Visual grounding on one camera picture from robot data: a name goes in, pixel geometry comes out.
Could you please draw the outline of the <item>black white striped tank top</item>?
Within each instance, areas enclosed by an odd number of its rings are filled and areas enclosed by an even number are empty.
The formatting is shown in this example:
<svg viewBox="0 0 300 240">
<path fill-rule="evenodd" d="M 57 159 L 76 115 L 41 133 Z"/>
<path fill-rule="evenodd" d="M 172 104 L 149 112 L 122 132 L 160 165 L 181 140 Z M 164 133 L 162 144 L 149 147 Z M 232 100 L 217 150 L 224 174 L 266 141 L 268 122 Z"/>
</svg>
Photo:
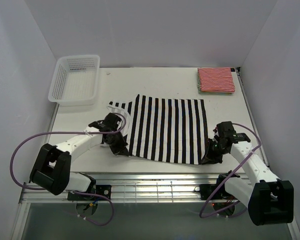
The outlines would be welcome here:
<svg viewBox="0 0 300 240">
<path fill-rule="evenodd" d="M 124 154 L 173 164 L 200 165 L 208 143 L 202 99 L 157 98 L 138 94 L 130 102 L 108 103 L 127 121 Z"/>
</svg>

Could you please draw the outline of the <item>green white striped tank top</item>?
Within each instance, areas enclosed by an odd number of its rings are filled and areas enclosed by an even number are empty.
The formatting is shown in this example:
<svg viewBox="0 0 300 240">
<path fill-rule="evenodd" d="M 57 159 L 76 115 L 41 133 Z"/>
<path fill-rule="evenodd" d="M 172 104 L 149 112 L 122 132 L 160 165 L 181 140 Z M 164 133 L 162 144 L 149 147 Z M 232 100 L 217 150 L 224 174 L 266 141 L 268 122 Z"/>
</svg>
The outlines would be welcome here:
<svg viewBox="0 0 300 240">
<path fill-rule="evenodd" d="M 205 92 L 205 91 L 202 91 L 201 90 L 201 79 L 200 79 L 199 75 L 197 75 L 197 91 L 198 91 L 198 94 L 200 94 L 200 95 L 225 95 L 225 96 L 231 96 L 231 95 L 234 94 L 233 92 L 220 92 L 220 91 Z"/>
</svg>

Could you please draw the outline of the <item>red white striped tank top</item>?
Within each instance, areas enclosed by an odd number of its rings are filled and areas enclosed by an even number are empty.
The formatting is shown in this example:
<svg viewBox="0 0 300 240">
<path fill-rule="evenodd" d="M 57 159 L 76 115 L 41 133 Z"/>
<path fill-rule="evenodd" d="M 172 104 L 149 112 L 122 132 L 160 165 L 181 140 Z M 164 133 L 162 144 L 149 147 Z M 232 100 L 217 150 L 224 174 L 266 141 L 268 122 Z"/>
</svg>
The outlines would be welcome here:
<svg viewBox="0 0 300 240">
<path fill-rule="evenodd" d="M 197 75 L 200 77 L 200 89 L 203 92 L 230 92 L 236 88 L 231 67 L 198 68 Z"/>
</svg>

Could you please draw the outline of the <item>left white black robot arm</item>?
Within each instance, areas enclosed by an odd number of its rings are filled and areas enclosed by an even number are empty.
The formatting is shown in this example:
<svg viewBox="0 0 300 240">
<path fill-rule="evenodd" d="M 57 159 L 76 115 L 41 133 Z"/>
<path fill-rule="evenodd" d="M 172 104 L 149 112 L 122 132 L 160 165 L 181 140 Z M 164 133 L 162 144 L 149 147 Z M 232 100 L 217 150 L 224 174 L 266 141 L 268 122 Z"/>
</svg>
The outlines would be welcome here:
<svg viewBox="0 0 300 240">
<path fill-rule="evenodd" d="M 51 145 L 43 145 L 29 180 L 53 195 L 64 191 L 78 191 L 88 193 L 95 184 L 95 180 L 83 173 L 71 171 L 72 163 L 91 148 L 105 143 L 114 155 L 128 156 L 128 143 L 120 131 L 91 132 L 88 127 L 85 133 L 75 135 L 67 141 Z"/>
</svg>

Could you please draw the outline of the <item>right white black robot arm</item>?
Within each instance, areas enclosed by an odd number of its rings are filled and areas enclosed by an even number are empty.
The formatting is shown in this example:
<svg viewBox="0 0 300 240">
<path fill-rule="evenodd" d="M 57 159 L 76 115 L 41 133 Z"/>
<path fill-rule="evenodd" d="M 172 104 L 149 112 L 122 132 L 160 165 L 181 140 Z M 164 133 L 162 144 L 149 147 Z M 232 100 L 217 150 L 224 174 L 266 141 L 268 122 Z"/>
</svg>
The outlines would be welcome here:
<svg viewBox="0 0 300 240">
<path fill-rule="evenodd" d="M 238 161 L 250 183 L 246 183 L 234 170 L 221 174 L 206 200 L 210 201 L 214 196 L 233 196 L 247 208 L 256 226 L 291 223 L 294 219 L 292 183 L 274 174 L 254 153 L 249 141 L 208 140 L 205 160 L 221 160 L 226 154 Z"/>
</svg>

